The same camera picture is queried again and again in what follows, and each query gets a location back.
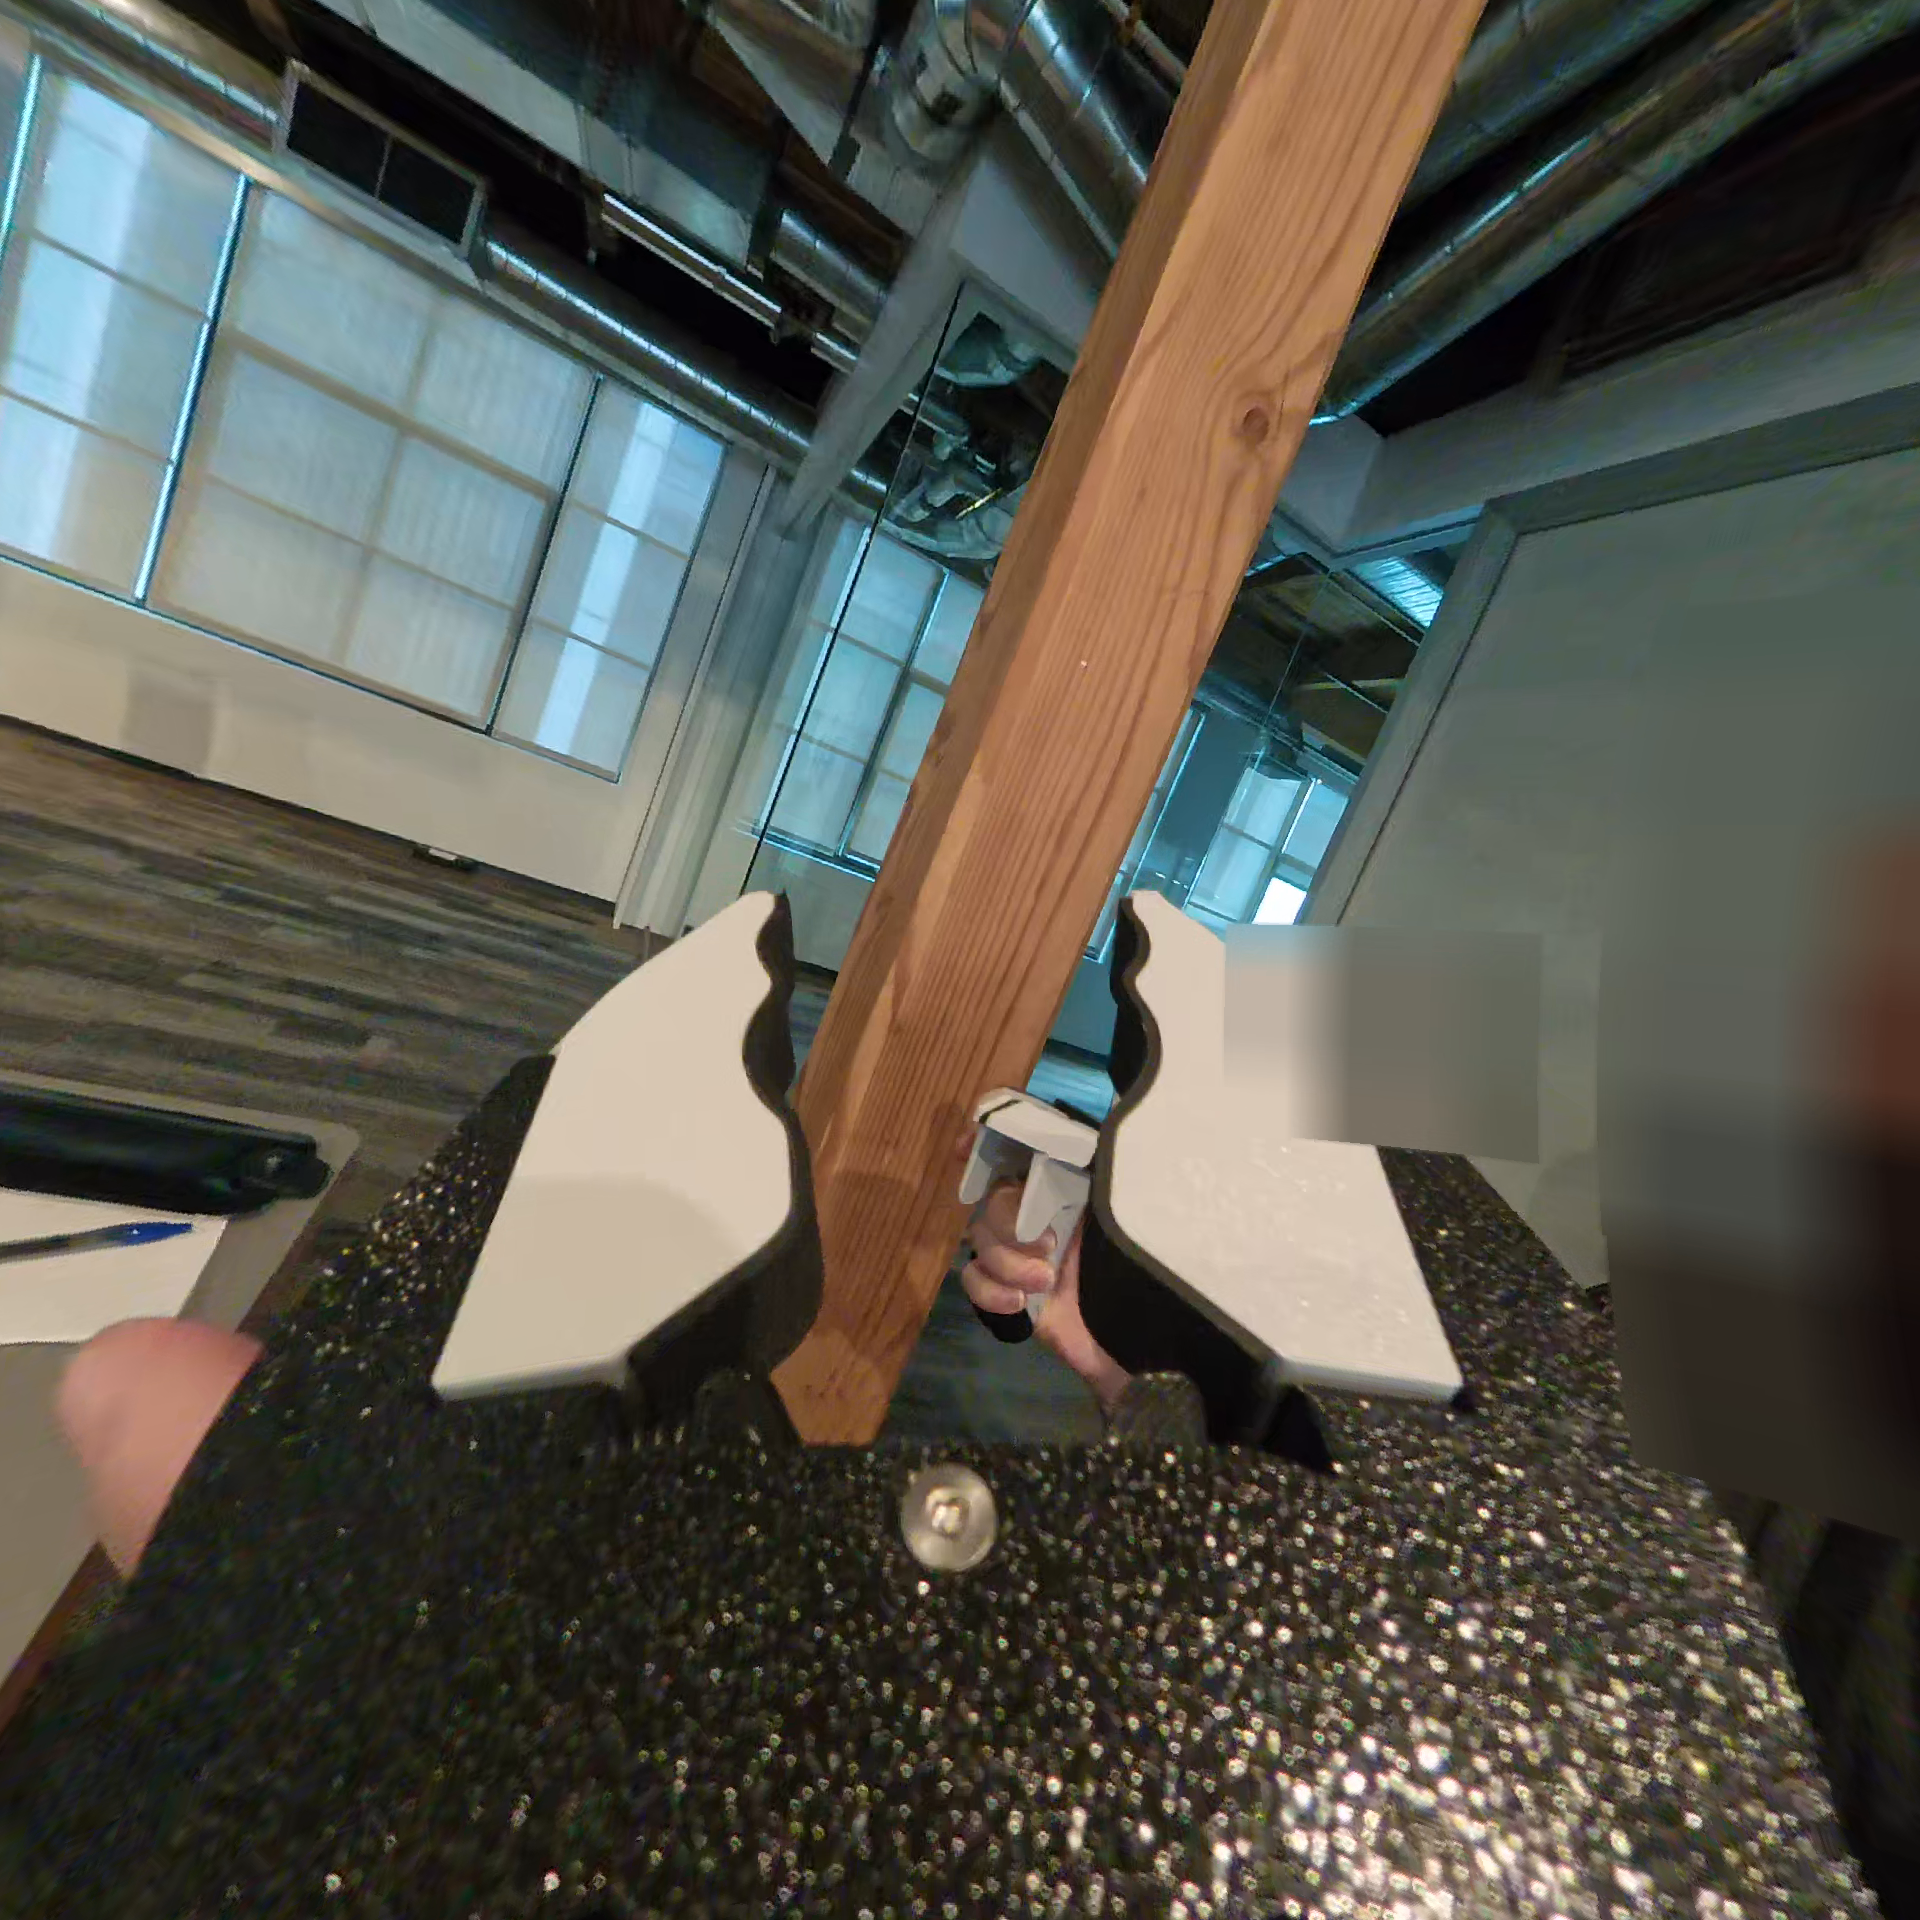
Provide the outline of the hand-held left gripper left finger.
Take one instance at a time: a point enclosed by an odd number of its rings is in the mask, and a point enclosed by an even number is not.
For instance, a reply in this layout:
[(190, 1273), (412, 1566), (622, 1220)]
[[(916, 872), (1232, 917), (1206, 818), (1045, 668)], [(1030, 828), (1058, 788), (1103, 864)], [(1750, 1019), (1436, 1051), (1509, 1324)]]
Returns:
[(823, 1255), (792, 986), (790, 899), (747, 893), (556, 1043), (432, 1372), (444, 1402), (615, 1387), (670, 1420), (797, 1353)]

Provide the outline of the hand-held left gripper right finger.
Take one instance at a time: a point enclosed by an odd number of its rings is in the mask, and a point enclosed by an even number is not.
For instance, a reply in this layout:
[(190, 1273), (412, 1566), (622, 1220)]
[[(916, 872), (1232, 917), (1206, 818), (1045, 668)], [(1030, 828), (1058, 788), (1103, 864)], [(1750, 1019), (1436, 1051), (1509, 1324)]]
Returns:
[(1469, 1380), (1349, 1116), (1331, 964), (1290, 937), (1120, 905), (1081, 1308), (1127, 1374), (1185, 1379), (1212, 1441), (1307, 1459), (1313, 1393), (1463, 1409)]

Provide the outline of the person's right hand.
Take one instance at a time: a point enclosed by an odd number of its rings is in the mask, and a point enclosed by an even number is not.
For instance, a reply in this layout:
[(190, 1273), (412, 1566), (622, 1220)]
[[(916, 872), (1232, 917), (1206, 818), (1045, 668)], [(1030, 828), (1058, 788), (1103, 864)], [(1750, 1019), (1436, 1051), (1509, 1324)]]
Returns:
[(1114, 1409), (1131, 1385), (1131, 1374), (1083, 1316), (1078, 1241), (1060, 1259), (1052, 1251), (1048, 1234), (1041, 1241), (989, 1245), (980, 1233), (962, 1267), (962, 1288), (980, 1313), (1020, 1320), (1023, 1330), (1083, 1379), (1102, 1409)]

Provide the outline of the person's left hand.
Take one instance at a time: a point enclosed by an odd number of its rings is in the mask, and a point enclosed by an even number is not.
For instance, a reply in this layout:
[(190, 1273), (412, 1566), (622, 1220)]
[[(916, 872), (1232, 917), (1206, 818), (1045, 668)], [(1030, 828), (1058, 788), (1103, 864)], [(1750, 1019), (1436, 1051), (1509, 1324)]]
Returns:
[(130, 1318), (99, 1330), (67, 1365), (56, 1415), (117, 1574), (137, 1571), (179, 1477), (262, 1355), (244, 1330)]

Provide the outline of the black case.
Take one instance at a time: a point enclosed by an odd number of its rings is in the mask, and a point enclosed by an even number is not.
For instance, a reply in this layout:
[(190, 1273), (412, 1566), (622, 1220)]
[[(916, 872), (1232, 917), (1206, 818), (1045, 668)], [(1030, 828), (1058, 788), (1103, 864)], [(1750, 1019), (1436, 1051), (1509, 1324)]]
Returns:
[(3, 1089), (3, 1188), (185, 1216), (322, 1197), (333, 1164), (303, 1131), (120, 1098)]

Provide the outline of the blue pen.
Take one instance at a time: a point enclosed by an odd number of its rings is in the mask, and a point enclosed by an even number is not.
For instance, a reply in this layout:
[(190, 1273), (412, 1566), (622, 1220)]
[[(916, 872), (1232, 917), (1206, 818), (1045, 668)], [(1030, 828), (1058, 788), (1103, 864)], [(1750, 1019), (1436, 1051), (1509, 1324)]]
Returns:
[(100, 1227), (85, 1227), (61, 1234), (31, 1234), (3, 1241), (3, 1264), (25, 1264), (53, 1257), (86, 1257), (94, 1251), (117, 1251), (143, 1245), (165, 1245), (179, 1234), (193, 1234), (190, 1220), (120, 1220)]

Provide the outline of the white paper sheet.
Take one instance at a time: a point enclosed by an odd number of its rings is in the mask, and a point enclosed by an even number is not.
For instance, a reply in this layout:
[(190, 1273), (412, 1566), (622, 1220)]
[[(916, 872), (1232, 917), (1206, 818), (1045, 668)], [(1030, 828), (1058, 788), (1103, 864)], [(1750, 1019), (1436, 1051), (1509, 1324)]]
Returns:
[(130, 1220), (171, 1220), (183, 1229), (153, 1245), (6, 1262), (3, 1346), (85, 1342), (112, 1324), (179, 1316), (227, 1227), (222, 1216), (6, 1190), (6, 1245)]

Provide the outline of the large paned window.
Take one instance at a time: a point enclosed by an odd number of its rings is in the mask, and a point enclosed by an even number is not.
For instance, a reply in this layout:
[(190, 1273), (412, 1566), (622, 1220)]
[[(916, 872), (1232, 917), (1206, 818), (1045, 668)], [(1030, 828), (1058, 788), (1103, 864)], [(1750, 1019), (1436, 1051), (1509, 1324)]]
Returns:
[(723, 443), (6, 50), (3, 551), (613, 781)]

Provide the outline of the black vent grille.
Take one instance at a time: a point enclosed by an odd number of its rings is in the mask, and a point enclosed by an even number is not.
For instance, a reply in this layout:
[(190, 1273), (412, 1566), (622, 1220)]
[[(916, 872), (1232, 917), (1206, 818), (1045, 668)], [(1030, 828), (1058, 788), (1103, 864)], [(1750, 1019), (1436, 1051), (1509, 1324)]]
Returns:
[(485, 179), (299, 59), (284, 72), (275, 144), (422, 235), (473, 250), (487, 212)]

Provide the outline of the wooden post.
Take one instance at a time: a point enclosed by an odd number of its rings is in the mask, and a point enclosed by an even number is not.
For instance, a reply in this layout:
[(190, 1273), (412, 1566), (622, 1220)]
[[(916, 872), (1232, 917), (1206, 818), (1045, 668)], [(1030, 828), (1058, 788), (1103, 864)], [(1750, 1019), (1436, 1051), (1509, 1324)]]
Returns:
[(1212, 5), (803, 1069), (809, 1443), (884, 1423), (1479, 13)]

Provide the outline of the thin metal duct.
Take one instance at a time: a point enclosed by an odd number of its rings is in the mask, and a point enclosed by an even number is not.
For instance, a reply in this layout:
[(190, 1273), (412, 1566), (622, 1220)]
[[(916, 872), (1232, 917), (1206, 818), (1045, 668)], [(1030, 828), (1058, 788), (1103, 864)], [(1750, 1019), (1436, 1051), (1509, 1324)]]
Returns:
[(801, 473), (813, 413), (708, 343), (649, 313), (521, 228), (506, 228), (504, 235), (487, 228), (473, 266), (487, 296), (518, 321), (723, 438), (756, 448), (781, 472)]

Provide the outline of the wide metal duct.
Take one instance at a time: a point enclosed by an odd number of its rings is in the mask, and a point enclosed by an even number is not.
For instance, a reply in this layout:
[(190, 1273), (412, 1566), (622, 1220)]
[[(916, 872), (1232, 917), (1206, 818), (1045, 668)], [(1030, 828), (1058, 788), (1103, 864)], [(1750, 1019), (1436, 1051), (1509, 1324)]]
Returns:
[(877, 80), (882, 134), (936, 174), (1007, 120), (1115, 258), (1185, 72), (1172, 77), (1097, 1), (920, 1)]

